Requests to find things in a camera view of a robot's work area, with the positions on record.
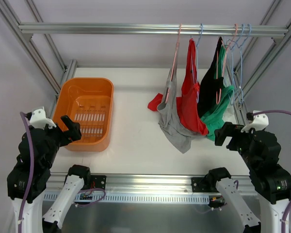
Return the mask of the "grey tank top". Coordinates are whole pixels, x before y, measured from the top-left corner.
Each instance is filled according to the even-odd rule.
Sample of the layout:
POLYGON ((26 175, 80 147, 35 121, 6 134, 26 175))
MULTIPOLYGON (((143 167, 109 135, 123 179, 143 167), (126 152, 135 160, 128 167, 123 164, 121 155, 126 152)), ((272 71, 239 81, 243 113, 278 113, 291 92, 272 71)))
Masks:
POLYGON ((160 114, 159 126, 169 142, 181 153, 191 148, 191 141, 198 134, 186 129, 180 122, 177 112, 177 73, 172 69, 166 81, 161 103, 157 110, 160 114))

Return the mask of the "pink wire hanger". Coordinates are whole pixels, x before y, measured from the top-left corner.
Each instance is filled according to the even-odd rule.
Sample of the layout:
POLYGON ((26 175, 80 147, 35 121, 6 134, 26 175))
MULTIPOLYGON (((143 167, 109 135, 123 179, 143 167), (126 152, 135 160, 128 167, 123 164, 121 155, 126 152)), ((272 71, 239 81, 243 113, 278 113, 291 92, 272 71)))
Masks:
POLYGON ((177 35, 177 42, 176 42, 176 47, 175 47, 175 53, 174 53, 174 58, 173 58, 173 63, 172 63, 172 68, 170 72, 170 79, 168 80, 168 87, 166 88, 166 96, 164 99, 164 103, 168 102, 169 94, 170 94, 170 89, 171 89, 171 83, 173 80, 174 76, 174 71, 175 71, 175 65, 176 65, 176 60, 178 57, 178 49, 179 49, 179 41, 180 41, 180 33, 181 33, 181 28, 182 28, 182 23, 179 24, 179 29, 178 29, 178 35, 177 35))

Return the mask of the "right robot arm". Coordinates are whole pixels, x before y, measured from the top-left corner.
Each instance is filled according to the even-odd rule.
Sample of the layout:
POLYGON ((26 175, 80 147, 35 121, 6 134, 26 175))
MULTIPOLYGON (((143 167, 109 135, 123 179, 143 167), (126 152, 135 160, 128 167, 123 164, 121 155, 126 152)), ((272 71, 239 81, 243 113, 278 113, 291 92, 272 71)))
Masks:
POLYGON ((273 133, 226 122, 215 130, 215 145, 231 140, 227 149, 236 151, 249 169, 249 178, 258 194, 260 217, 256 217, 239 194, 225 167, 211 169, 197 183, 200 189, 219 192, 231 208, 236 223, 245 233, 287 233, 291 207, 291 174, 278 164, 281 146, 273 133))

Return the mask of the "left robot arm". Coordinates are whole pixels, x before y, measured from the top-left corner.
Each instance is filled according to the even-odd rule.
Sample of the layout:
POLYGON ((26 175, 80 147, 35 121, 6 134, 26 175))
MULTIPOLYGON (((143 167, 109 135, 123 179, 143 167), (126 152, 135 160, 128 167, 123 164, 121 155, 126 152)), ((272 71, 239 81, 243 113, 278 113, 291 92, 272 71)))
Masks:
POLYGON ((12 200, 18 233, 60 233, 65 216, 79 191, 90 187, 90 168, 73 165, 65 177, 64 186, 49 209, 42 214, 42 205, 50 169, 60 147, 81 139, 81 126, 67 115, 61 117, 67 126, 44 128, 29 126, 31 113, 20 113, 26 132, 18 146, 16 165, 7 177, 8 197, 12 200))

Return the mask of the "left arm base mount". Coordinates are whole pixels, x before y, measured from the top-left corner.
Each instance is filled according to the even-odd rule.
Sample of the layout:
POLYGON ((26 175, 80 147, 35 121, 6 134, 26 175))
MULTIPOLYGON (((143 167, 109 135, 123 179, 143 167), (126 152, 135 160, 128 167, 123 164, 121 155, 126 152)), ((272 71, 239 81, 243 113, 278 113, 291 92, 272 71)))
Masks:
POLYGON ((100 188, 105 190, 107 177, 105 175, 91 175, 91 188, 100 188))

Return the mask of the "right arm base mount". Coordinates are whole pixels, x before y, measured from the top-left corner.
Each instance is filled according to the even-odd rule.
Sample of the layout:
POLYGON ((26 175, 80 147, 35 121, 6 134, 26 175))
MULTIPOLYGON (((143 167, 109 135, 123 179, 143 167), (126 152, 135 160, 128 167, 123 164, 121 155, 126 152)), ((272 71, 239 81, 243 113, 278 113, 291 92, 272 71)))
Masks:
POLYGON ((193 193, 208 193, 211 191, 208 181, 205 177, 192 177, 191 188, 193 193))

